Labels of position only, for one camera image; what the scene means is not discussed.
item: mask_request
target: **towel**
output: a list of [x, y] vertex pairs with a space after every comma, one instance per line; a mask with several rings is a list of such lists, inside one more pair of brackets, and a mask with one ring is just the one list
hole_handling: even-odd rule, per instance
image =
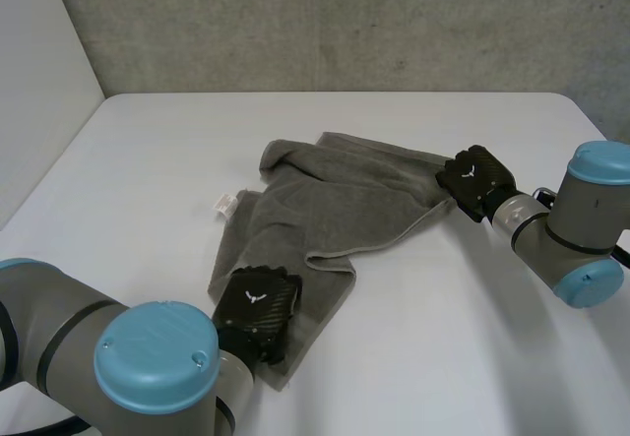
[[435, 180], [446, 160], [336, 133], [315, 145], [267, 146], [260, 171], [268, 187], [238, 194], [209, 287], [218, 302], [242, 267], [284, 267], [302, 277], [285, 359], [261, 367], [264, 381], [281, 390], [344, 303], [356, 277], [349, 254], [391, 246], [454, 205]]

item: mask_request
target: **light blue cap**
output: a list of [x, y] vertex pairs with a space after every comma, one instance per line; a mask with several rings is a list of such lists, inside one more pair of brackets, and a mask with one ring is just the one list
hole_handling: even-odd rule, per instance
[[175, 301], [125, 311], [107, 326], [94, 350], [100, 388], [115, 403], [143, 414], [194, 405], [215, 384], [219, 367], [212, 320]]
[[0, 271], [3, 269], [8, 269], [9, 267], [21, 266], [23, 264], [41, 264], [43, 266], [48, 266], [56, 269], [56, 267], [51, 266], [47, 262], [36, 261], [35, 259], [27, 259], [24, 257], [16, 257], [14, 259], [6, 259], [4, 261], [0, 261]]
[[587, 308], [606, 301], [622, 284], [621, 266], [612, 259], [602, 259], [567, 274], [553, 293], [573, 308]]
[[575, 151], [568, 170], [585, 182], [629, 185], [630, 146], [612, 141], [584, 143]]

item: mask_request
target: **white table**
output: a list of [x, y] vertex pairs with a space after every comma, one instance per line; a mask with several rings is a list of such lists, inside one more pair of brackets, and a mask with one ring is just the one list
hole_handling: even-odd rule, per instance
[[[452, 156], [482, 144], [519, 187], [557, 188], [601, 135], [548, 93], [128, 94], [107, 100], [0, 232], [27, 256], [129, 305], [206, 294], [222, 192], [261, 190], [268, 142], [338, 131]], [[346, 304], [281, 393], [258, 384], [238, 435], [626, 435], [630, 285], [591, 311], [555, 298], [460, 212], [352, 258]], [[0, 434], [66, 412], [26, 385]]]

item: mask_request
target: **white tag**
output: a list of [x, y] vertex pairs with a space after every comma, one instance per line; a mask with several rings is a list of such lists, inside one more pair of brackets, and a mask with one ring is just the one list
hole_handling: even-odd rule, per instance
[[223, 193], [214, 205], [215, 211], [223, 214], [226, 219], [232, 218], [232, 215], [238, 207], [238, 200], [226, 193]]

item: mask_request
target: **gray wall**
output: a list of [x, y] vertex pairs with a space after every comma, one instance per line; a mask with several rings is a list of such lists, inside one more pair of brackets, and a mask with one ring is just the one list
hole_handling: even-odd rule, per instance
[[63, 0], [105, 94], [564, 93], [630, 141], [630, 0]]

